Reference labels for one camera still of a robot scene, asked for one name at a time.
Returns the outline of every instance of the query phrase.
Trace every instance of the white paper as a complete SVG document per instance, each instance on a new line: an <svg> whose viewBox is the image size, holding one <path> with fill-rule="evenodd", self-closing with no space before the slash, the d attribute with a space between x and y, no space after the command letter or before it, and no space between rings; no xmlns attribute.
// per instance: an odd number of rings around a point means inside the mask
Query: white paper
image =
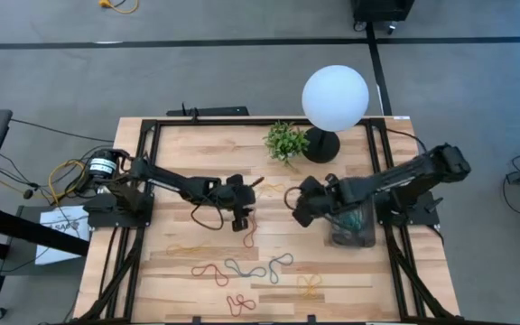
<svg viewBox="0 0 520 325"><path fill-rule="evenodd" d="M40 224L48 228L62 231L74 237L78 237L79 234L80 239L89 241L88 213L83 209L83 206L61 207L61 210L63 211L63 214L65 214L65 217L57 208L50 212L43 212L40 217ZM80 257L79 255L53 248L50 248L42 255L43 251L47 248L47 246L37 246L35 257L41 256L35 260L36 265L46 265Z"/></svg>

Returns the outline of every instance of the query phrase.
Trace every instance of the blue rubber band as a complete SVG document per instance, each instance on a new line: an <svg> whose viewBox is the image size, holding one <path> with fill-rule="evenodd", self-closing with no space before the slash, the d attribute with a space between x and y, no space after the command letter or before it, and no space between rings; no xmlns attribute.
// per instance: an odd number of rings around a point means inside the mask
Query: blue rubber band
<svg viewBox="0 0 520 325"><path fill-rule="evenodd" d="M286 256L290 257L290 262L282 262L281 259L285 258ZM270 263L268 263L268 268L270 269L270 282L272 284L277 284L280 281L280 278L278 277L278 274L276 271L272 268L272 263L278 263L280 265L288 266L292 265L294 263L294 256L290 253L286 253L280 257L273 258Z"/></svg>
<svg viewBox="0 0 520 325"><path fill-rule="evenodd" d="M232 262L234 264L234 266L228 265L228 262ZM257 266L255 268L253 268L250 272L243 273L242 271L240 271L240 266L238 265L238 262L236 262L236 260L234 258L227 258L226 260L224 260L224 266L229 269L234 270L234 272L236 272L241 277L251 277L251 276L265 277L266 276L266 269L263 268L262 266ZM260 271L260 274L254 274L254 272L256 270Z"/></svg>

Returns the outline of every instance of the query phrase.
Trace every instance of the gray carpet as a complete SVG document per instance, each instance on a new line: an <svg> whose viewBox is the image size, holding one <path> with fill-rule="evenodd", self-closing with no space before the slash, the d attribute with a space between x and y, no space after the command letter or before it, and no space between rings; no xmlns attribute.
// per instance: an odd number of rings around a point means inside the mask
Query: gray carpet
<svg viewBox="0 0 520 325"><path fill-rule="evenodd" d="M93 1L0 0L0 42L365 37L352 31L345 0L140 1L137 13L120 15ZM474 36L520 36L520 1L417 0L392 37ZM462 314L520 323L520 216L500 192L510 158L520 154L520 43L381 45L379 51L394 114L411 116L429 146L458 145L473 167L463 183L435 191L445 198L442 233ZM299 115L303 83L330 64L362 73L371 90L367 113L379 115L366 45L1 50L0 108L103 138L113 137L120 116L163 116L181 102ZM53 167L94 145L12 124L2 153L28 178L45 182ZM520 187L507 193L520 208ZM42 202L0 186L0 209L14 213L20 204ZM63 320L80 276L8 279L0 305L10 313L0 323Z"/></svg>

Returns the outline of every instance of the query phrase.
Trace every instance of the wooden table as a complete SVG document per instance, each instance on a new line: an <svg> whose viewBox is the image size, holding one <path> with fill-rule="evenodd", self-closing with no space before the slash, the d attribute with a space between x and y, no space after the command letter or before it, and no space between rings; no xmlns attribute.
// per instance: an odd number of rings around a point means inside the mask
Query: wooden table
<svg viewBox="0 0 520 325"><path fill-rule="evenodd" d="M120 119L116 148L135 153L141 121L131 117ZM413 133L409 119L387 117L385 121L388 128ZM162 129L158 166L186 176L226 178L241 173L246 183L265 176L261 184L264 187L256 191L258 230L255 246L245 248L242 244L245 231L232 232L229 222L220 231L200 227L190 219L193 206L175 193L156 189L153 222L144 238L133 321L191 321L192 316L202 316L203 321L306 321L308 314L315 314L318 321L398 320L384 231L377 228L376 245L372 248L332 246L327 221L318 219L310 227L301 227L284 206L283 193L265 186L282 184L287 189L297 186L308 175L322 181L329 172L339 177L371 174L364 127L355 126L338 133L340 153L332 162L316 164L297 157L292 161L296 171L268 157L263 140L266 134L267 126L165 126ZM395 164L417 154L413 139L389 135ZM379 136L376 142L383 164ZM225 216L229 217L230 213L226 212ZM201 209L197 217L212 226L218 224L214 209ZM419 275L446 309L458 313L441 240L427 227L410 227L410 232ZM75 317L87 311L98 297L111 233L111 228L105 228L93 234ZM166 248L171 245L204 247L195 252L168 255ZM224 266L224 260L231 257L245 271L255 266L267 267L268 261L284 253L291 253L294 263L276 265L280 277L276 285L270 283L268 276L241 278ZM111 277L115 256L116 248L110 256L107 279ZM193 266L208 263L217 264L228 274L227 286L218 287L211 270L200 277L190 274ZM303 295L306 287L297 287L298 277L312 274L320 274L322 283L313 297L306 297ZM126 288L126 281L122 285L121 288ZM404 288L409 313L414 315L413 298L405 276ZM243 310L240 317L232 317L226 298L237 294L254 300L255 310ZM122 314L124 299L125 290L120 289L116 316Z"/></svg>

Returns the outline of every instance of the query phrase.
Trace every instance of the black lamp base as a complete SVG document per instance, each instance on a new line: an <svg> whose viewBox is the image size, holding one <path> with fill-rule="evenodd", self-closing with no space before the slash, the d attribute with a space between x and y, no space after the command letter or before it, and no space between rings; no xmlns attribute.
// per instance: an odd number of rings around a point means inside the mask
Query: black lamp base
<svg viewBox="0 0 520 325"><path fill-rule="evenodd" d="M305 138L311 143L303 153L311 162L327 163L339 153L340 139L334 132L313 127L306 132Z"/></svg>

